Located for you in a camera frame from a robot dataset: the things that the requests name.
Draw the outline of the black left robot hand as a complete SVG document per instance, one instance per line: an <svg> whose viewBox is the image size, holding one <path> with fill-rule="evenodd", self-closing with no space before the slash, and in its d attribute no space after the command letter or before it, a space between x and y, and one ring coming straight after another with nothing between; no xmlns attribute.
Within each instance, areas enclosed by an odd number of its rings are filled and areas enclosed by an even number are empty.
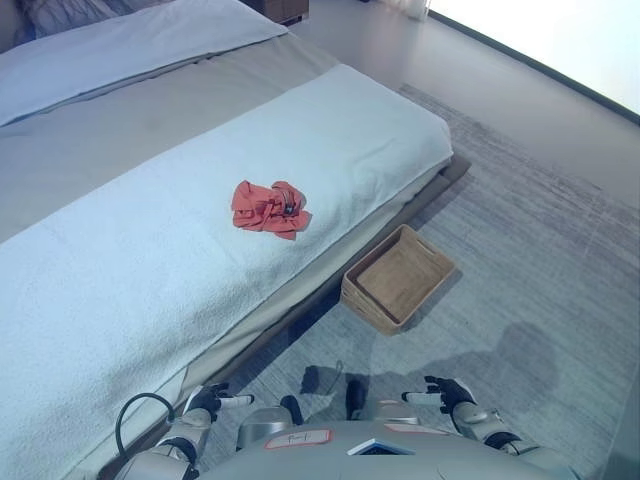
<svg viewBox="0 0 640 480"><path fill-rule="evenodd" d="M183 414L192 410L205 410L209 414L212 423L217 421L218 414L222 410L249 406L254 403L252 394L231 395L228 393L228 383L212 385L199 385L189 396Z"/></svg>

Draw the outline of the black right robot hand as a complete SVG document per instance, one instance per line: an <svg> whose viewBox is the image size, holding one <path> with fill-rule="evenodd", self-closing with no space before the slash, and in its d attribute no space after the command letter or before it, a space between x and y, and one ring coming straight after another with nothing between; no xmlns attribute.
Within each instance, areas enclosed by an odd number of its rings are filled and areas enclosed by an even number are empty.
<svg viewBox="0 0 640 480"><path fill-rule="evenodd" d="M456 379L425 376L424 381L424 391L403 392L401 399L411 405L438 407L442 414L451 414L461 403L477 404L471 391Z"/></svg>

